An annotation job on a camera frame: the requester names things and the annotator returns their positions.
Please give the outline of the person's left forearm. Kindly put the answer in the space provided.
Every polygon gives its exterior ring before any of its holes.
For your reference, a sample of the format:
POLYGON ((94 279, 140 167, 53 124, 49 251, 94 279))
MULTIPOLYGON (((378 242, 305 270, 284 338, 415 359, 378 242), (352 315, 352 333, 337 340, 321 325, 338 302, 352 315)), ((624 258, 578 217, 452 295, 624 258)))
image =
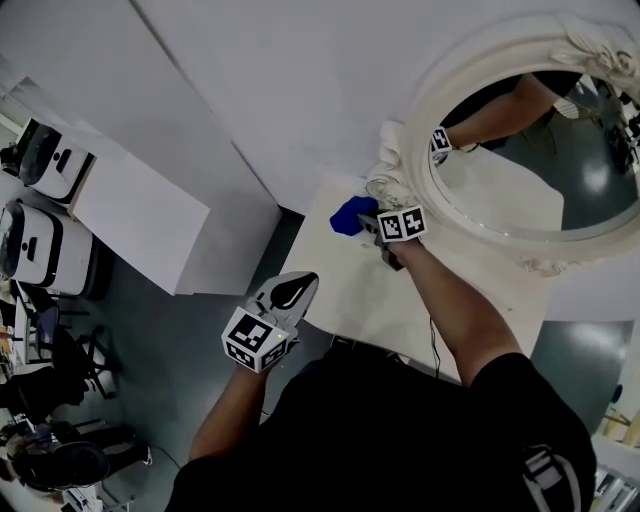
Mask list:
POLYGON ((192 442, 189 460, 226 456, 258 427, 268 373, 237 365, 192 442))

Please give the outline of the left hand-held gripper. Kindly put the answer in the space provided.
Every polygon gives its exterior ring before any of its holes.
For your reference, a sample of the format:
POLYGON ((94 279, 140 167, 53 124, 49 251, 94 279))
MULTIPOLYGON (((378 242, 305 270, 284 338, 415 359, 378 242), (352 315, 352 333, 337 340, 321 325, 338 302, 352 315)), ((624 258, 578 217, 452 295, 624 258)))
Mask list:
POLYGON ((221 334, 225 354, 236 363, 263 373, 293 347, 297 324, 318 290, 318 275, 293 271, 269 278, 256 299, 238 306, 221 334))

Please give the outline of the blue cloth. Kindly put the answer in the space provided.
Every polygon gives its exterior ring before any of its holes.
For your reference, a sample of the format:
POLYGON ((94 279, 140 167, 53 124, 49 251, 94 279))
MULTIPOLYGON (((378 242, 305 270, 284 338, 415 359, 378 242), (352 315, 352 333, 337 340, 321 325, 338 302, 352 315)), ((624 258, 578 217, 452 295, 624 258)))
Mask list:
POLYGON ((378 201, 372 197, 351 197, 330 217, 331 228, 338 234, 355 236, 363 230, 359 215, 371 213, 378 206, 378 201))

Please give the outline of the ornate white oval mirror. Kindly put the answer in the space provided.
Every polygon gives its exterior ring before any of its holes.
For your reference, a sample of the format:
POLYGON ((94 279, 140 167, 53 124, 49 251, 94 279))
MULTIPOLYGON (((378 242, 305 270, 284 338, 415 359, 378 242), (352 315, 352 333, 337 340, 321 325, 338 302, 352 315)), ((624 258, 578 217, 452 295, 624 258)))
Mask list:
POLYGON ((624 214, 608 228, 577 235, 539 237, 524 229, 483 227, 445 203, 427 177, 428 136, 437 115, 474 85, 535 68, 592 72, 640 101, 640 36, 620 24, 567 13, 530 15, 488 26, 460 42, 426 73, 400 136, 404 181, 444 226, 527 260, 586 262, 640 246, 640 213, 624 214))

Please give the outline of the black office chair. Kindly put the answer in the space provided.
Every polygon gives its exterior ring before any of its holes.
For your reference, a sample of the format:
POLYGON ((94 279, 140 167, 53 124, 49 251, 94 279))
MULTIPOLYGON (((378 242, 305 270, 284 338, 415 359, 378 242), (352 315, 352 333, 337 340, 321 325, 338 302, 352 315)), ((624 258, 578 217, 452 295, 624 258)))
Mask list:
POLYGON ((121 369, 119 362, 110 358, 99 346, 105 333, 104 327, 98 325, 89 334, 74 338, 59 321, 60 310, 52 306, 37 315, 35 327, 35 350, 42 361, 44 352, 48 352, 48 361, 52 366, 69 378, 88 381, 104 399, 117 397, 115 391, 107 391, 100 375, 114 374, 121 369))

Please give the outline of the white robot with black top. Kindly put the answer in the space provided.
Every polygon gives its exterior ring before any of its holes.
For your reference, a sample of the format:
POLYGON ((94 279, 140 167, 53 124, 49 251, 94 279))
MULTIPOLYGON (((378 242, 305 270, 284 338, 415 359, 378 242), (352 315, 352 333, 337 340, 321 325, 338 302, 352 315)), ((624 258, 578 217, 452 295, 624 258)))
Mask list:
POLYGON ((100 286, 108 249, 83 224, 19 200, 0 213, 0 277, 71 296, 100 286))
POLYGON ((75 196, 96 157, 69 136, 31 118, 17 140, 22 183, 61 205, 75 196))

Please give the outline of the white low cabinet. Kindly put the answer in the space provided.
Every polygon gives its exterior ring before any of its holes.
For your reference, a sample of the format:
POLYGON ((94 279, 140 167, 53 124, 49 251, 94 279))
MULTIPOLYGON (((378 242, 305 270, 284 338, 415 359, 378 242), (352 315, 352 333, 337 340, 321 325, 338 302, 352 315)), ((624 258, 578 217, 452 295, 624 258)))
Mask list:
POLYGON ((210 209, 126 155, 96 158, 69 212, 116 255, 174 295, 210 209))

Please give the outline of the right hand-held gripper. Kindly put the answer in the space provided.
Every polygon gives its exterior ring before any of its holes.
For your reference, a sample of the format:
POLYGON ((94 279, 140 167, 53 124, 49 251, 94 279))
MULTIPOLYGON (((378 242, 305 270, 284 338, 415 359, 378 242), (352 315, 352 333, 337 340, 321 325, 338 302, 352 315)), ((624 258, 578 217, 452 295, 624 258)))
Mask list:
POLYGON ((382 260, 395 271, 401 270, 403 265, 389 250, 389 244, 410 241, 427 232, 420 205, 404 210, 379 211, 376 217, 360 213, 358 221, 366 232, 376 235, 375 245, 381 250, 382 260))

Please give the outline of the person's right forearm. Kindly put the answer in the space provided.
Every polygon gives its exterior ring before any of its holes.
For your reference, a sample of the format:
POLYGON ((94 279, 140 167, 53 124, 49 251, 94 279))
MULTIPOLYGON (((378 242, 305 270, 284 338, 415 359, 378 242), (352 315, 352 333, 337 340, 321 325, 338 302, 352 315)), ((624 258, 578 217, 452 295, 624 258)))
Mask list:
POLYGON ((471 385, 496 358, 521 352, 513 332, 491 302, 420 242, 392 243, 390 250, 410 274, 455 360, 463 385, 471 385))

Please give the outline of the white vanity table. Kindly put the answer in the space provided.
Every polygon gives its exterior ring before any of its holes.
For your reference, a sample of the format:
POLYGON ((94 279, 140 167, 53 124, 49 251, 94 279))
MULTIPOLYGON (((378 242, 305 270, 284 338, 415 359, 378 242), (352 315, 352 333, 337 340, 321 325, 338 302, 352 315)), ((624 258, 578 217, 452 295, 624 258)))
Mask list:
MULTIPOLYGON (((305 319, 325 332, 379 346, 440 374, 458 379, 455 361, 439 335, 432 334, 426 309, 406 271, 381 258, 367 233, 335 233, 329 219, 364 181, 325 177, 291 247, 284 272, 311 271, 319 287, 305 319)), ((427 223, 424 245, 448 268, 474 286, 501 313, 525 355, 536 344, 551 292, 551 281, 518 267, 486 245, 427 223)))

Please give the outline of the person's black shirt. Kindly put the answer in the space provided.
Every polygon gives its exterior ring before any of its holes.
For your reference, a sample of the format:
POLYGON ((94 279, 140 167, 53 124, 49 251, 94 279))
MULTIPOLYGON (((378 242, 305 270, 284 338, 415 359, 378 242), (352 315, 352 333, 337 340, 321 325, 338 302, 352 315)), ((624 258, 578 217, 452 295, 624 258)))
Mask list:
POLYGON ((166 512, 588 512, 595 471, 585 426, 524 355, 464 387, 330 352, 234 451, 186 464, 166 512))

